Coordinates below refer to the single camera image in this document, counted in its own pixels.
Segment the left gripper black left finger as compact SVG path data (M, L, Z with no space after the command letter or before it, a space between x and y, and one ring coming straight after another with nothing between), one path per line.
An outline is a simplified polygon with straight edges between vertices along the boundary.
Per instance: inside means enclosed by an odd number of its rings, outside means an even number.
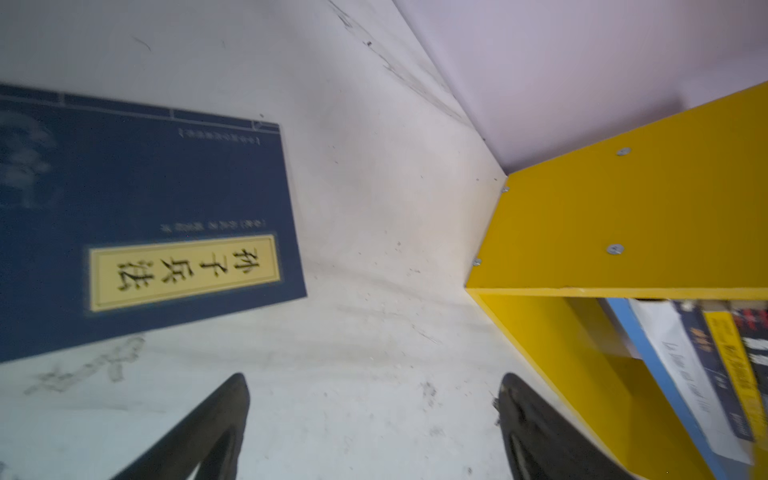
M234 479L250 407L245 376L235 373L117 479Z

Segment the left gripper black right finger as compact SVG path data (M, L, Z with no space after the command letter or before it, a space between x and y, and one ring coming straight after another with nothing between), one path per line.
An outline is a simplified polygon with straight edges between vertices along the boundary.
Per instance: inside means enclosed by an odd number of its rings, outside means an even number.
M503 376L496 410L505 453L515 479L630 479L514 373Z

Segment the white portfolio book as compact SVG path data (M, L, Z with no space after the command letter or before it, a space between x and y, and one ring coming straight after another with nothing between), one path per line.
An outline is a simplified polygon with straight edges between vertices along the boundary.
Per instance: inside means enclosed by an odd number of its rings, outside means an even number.
M732 433L674 301L628 301L642 332L635 340L637 349L715 475L745 474L754 464L753 441Z

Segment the dark purple portrait book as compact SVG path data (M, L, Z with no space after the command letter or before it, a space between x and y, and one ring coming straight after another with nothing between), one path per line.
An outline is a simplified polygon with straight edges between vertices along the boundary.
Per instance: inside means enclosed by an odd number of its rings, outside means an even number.
M693 301L673 302L732 433L752 442L752 429L734 390L701 308Z

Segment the yellow cartoon cover book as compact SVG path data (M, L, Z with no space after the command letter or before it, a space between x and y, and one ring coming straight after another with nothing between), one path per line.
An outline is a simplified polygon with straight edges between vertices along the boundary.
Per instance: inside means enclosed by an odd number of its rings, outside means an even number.
M763 397L733 314L728 304L721 301L704 300L701 302L701 308L717 351L746 414L755 446L761 451L767 451L767 417Z

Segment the navy book yellow label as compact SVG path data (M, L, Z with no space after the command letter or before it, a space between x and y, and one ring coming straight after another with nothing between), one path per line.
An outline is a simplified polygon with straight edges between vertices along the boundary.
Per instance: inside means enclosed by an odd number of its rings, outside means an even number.
M1 358L307 294L280 127L1 88Z

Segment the black wolf cover book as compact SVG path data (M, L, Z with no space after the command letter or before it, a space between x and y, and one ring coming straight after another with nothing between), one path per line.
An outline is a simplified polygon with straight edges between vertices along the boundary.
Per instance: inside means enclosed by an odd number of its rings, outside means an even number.
M730 311L767 404L767 302L732 301Z

